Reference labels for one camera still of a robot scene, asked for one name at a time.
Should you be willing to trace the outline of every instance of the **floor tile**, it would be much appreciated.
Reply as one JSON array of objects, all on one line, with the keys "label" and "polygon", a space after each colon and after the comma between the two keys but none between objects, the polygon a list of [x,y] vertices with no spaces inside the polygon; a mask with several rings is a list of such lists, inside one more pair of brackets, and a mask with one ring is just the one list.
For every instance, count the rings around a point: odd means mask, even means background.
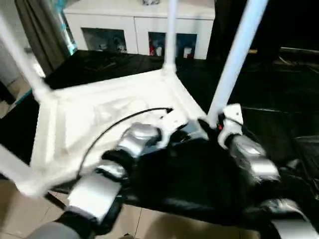
[{"label": "floor tile", "polygon": [[257,231],[252,230],[240,230],[240,239],[259,239],[260,235]]},{"label": "floor tile", "polygon": [[10,105],[7,102],[0,102],[0,119],[2,119],[10,110]]},{"label": "floor tile", "polygon": [[9,181],[0,181],[1,231],[21,238],[40,226],[51,204],[44,198],[31,199],[22,195]]},{"label": "floor tile", "polygon": [[7,233],[0,233],[0,239],[20,239],[20,238]]},{"label": "floor tile", "polygon": [[[68,195],[57,193],[56,197],[67,205]],[[44,223],[54,221],[62,213],[63,212],[61,209],[55,206],[51,206],[49,210],[47,211],[47,213],[45,214],[41,223],[44,224]],[[118,239],[122,237],[123,235],[125,235],[126,233],[135,235],[140,214],[141,214],[141,208],[130,206],[130,205],[123,205],[122,211],[114,225],[113,230],[109,234],[98,236],[97,238],[98,239]]]},{"label": "floor tile", "polygon": [[100,236],[100,239],[119,239],[125,234],[135,235],[141,208],[123,205],[122,211],[115,222],[113,230],[106,235]]},{"label": "floor tile", "polygon": [[239,239],[235,227],[223,227],[167,213],[142,209],[136,238],[139,239]]}]

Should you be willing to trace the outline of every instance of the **black table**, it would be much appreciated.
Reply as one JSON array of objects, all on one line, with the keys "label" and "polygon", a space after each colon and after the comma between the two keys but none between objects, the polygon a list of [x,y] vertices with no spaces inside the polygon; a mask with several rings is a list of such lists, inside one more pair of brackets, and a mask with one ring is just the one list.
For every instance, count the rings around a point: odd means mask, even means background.
[{"label": "black table", "polygon": [[[150,56],[77,51],[45,81],[52,89],[60,89],[160,69],[162,63],[162,58]],[[182,59],[176,64],[179,79],[208,112],[223,63]],[[271,159],[282,166],[299,156],[294,137],[319,131],[315,89],[319,89],[319,81],[313,71],[247,64],[230,103],[242,104],[245,125],[259,137]],[[304,104],[312,107],[306,114],[310,129],[304,127]],[[31,157],[37,114],[38,104],[29,95],[1,120],[1,144],[26,163]],[[227,169],[227,155],[206,141],[196,141],[193,148],[177,148],[175,157],[163,151],[155,154],[154,160],[142,159],[123,190],[126,203],[223,225],[242,224],[245,219],[238,208],[234,178]],[[318,205],[310,190],[301,189],[305,188],[302,180],[287,177],[286,181],[287,187],[293,188],[287,189],[289,196],[311,217]],[[71,185],[57,190],[67,192]]]}]

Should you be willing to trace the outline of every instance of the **black cable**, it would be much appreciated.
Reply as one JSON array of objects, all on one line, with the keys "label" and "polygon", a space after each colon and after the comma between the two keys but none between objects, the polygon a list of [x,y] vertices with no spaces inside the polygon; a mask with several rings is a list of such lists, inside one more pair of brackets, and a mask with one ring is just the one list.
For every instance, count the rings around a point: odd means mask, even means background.
[{"label": "black cable", "polygon": [[122,123],[123,121],[126,121],[132,117],[135,117],[135,116],[138,116],[138,115],[141,115],[141,114],[144,114],[146,112],[150,112],[150,111],[159,111],[159,110],[166,110],[167,113],[171,112],[173,109],[172,108],[166,108],[166,107],[158,107],[158,108],[150,108],[150,109],[147,109],[147,110],[143,110],[143,111],[139,111],[139,112],[136,112],[130,116],[126,116],[122,119],[120,119],[119,121],[115,122],[114,124],[112,124],[110,127],[108,127],[106,130],[104,130],[93,142],[92,144],[90,145],[90,147],[88,147],[88,149],[86,150],[83,158],[82,158],[82,161],[81,161],[81,164],[79,166],[79,170],[76,174],[76,178],[80,178],[80,173],[81,173],[81,170],[82,170],[82,167],[83,167],[83,164],[85,162],[85,159],[87,157],[87,155],[89,154],[89,152],[92,150],[92,148],[94,147],[94,145],[100,140],[100,138],[102,138],[103,135],[105,135],[110,129],[112,129],[113,127],[117,126],[118,124]]}]

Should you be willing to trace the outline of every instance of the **white leg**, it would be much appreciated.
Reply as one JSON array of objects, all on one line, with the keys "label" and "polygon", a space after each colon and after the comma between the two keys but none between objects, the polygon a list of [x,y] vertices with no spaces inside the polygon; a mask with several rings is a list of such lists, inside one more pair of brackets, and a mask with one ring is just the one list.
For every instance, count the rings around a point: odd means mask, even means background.
[{"label": "white leg", "polygon": [[268,0],[248,0],[231,46],[223,73],[221,74],[207,120],[216,127],[218,114],[227,105],[240,70],[244,64]]},{"label": "white leg", "polygon": [[41,78],[37,75],[35,70],[31,67],[27,60],[26,54],[22,51],[17,40],[11,33],[7,22],[0,11],[0,43],[2,43],[9,54],[14,59],[20,72],[24,75],[25,79],[29,82],[33,89],[33,94],[38,102],[48,100],[52,97],[50,89],[45,85]]},{"label": "white leg", "polygon": [[176,12],[178,0],[169,0],[168,28],[165,43],[165,60],[163,69],[165,71],[176,71]]}]

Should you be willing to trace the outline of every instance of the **white metal frame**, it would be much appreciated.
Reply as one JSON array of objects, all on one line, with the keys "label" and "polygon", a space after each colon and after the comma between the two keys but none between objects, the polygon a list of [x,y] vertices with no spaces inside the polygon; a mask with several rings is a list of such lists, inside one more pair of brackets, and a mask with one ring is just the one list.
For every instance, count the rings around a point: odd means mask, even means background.
[{"label": "white metal frame", "polygon": [[[175,97],[174,104],[179,107],[182,112],[184,112],[188,119],[195,120],[196,118],[205,117],[206,115],[195,102],[195,100],[190,96],[188,91],[184,88],[175,74],[175,22],[177,2],[178,0],[169,1],[168,31],[166,35],[166,51],[162,71],[152,71],[149,73],[129,76],[123,79],[119,78],[116,81],[119,81],[119,84],[125,85],[128,81],[130,81],[130,79],[133,78],[136,78],[137,81],[139,78],[158,78],[159,84],[162,82],[168,87],[168,93],[166,94],[170,94]],[[238,28],[238,32],[236,33],[236,37],[231,48],[231,52],[225,64],[224,71],[222,73],[210,111],[208,113],[207,120],[210,122],[211,126],[216,125],[218,112],[223,109],[228,102],[238,74],[245,60],[245,56],[248,52],[249,46],[253,40],[258,24],[260,23],[260,20],[262,18],[266,4],[267,0],[248,0],[247,2],[242,20]],[[0,14],[0,40],[8,49],[8,52],[17,63],[18,68],[32,86],[33,94],[40,103],[40,111],[49,111],[52,108],[52,102],[63,100],[62,98],[60,98],[61,94],[64,95],[66,99],[68,99],[68,96],[72,94],[73,91],[69,90],[66,91],[64,94],[52,92],[37,76],[33,68],[26,60],[25,54],[19,48],[18,43],[9,31],[2,14]],[[95,86],[97,86],[95,88],[99,88],[99,84],[102,83],[103,82],[95,83]],[[77,87],[77,91],[82,91],[83,89],[85,89],[85,87],[93,86],[87,85],[81,88]],[[41,122],[43,124],[43,122],[48,120],[51,115],[42,114],[41,116],[39,116],[39,119],[41,117],[44,118]],[[43,133],[41,130],[37,130],[36,138],[39,137],[39,134],[41,136],[41,134],[46,134],[46,132]],[[42,146],[41,143],[41,140],[35,140],[34,147],[37,147],[37,149],[39,149],[38,147]],[[37,167],[28,167],[2,146],[0,146],[0,158],[0,173],[11,179],[22,193],[33,197],[41,196],[55,184],[62,183],[63,181],[67,181],[74,177],[79,166],[78,162],[71,162],[71,164],[69,165],[70,170],[64,171],[64,173],[66,173],[67,175],[59,174],[59,171],[63,171],[64,168],[67,168],[67,165],[64,164],[63,161],[54,162],[55,164],[50,164],[47,168],[44,167],[39,169]]]}]

